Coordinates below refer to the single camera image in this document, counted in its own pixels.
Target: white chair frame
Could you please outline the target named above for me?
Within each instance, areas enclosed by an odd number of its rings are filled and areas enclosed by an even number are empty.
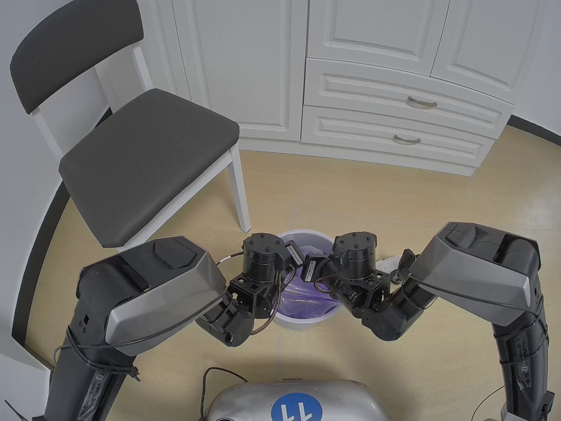
[[[132,53],[135,61],[136,71],[140,76],[144,91],[152,89],[152,80],[148,73],[146,61],[140,43],[132,44]],[[51,130],[47,126],[41,110],[36,108],[32,111],[33,119],[39,127],[41,134],[45,138],[46,143],[49,145],[53,155],[60,161],[62,159],[62,150],[54,138]],[[189,186],[183,189],[175,198],[173,198],[156,216],[150,220],[141,230],[133,235],[128,242],[123,246],[117,248],[118,251],[124,251],[146,242],[153,233],[155,233],[173,214],[175,214],[183,205],[189,201],[193,196],[206,186],[218,173],[228,167],[230,175],[230,185],[232,186],[232,193],[234,202],[236,204],[236,211],[240,228],[243,232],[248,232],[251,229],[249,221],[249,210],[247,208],[247,199],[245,194],[245,186],[243,185],[242,164],[240,162],[240,149],[236,143],[230,150],[226,151],[220,158],[218,158],[209,168],[207,168],[197,179],[195,179]]]

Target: white logo symbol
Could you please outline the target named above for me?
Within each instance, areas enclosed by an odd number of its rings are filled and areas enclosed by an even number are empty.
[[[286,405],[280,406],[282,412],[282,421],[295,421],[295,417],[288,417],[286,412]],[[308,421],[312,417],[312,413],[306,415],[306,410],[304,409],[304,403],[298,403],[298,409],[300,411],[300,421]]]

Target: purple trash bag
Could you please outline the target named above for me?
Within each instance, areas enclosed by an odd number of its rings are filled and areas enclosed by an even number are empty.
[[[310,245],[302,246],[300,250],[304,256],[324,254],[323,251]],[[300,279],[301,272],[302,267],[296,270],[296,276],[282,292],[279,313],[296,319],[318,318],[340,305],[340,302],[331,296],[317,291],[313,282],[304,282]],[[318,284],[318,286],[327,290],[323,284]]]

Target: white drawer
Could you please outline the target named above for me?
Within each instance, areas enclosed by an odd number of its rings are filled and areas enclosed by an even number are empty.
[[[474,167],[494,143],[489,137],[408,118],[317,106],[304,106],[301,140]]]
[[[312,58],[306,61],[304,104],[410,118],[494,139],[513,111],[510,103],[430,76]]]

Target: blue circular logo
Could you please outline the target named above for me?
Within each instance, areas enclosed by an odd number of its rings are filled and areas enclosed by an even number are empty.
[[[273,421],[321,421],[323,410],[316,398],[305,393],[290,393],[277,399],[271,409]]]

